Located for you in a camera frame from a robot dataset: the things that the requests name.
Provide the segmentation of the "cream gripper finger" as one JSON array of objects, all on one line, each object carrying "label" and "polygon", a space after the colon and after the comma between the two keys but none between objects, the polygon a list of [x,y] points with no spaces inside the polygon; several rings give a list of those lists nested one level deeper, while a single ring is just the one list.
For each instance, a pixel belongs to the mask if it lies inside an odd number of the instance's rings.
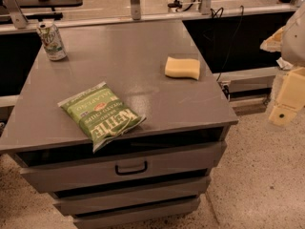
[{"label": "cream gripper finger", "polygon": [[261,43],[260,49],[266,52],[280,52],[283,32],[284,28],[281,27]]},{"label": "cream gripper finger", "polygon": [[279,127],[287,126],[304,107],[305,68],[299,67],[279,76],[269,122]]}]

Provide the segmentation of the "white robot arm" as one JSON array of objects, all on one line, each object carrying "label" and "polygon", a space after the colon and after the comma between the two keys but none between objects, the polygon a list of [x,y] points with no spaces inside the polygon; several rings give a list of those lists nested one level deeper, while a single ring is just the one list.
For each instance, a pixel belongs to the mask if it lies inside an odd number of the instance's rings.
[{"label": "white robot arm", "polygon": [[305,106],[305,4],[297,9],[285,26],[264,40],[260,49],[281,52],[281,59],[295,67],[283,77],[269,116],[274,125],[285,126]]}]

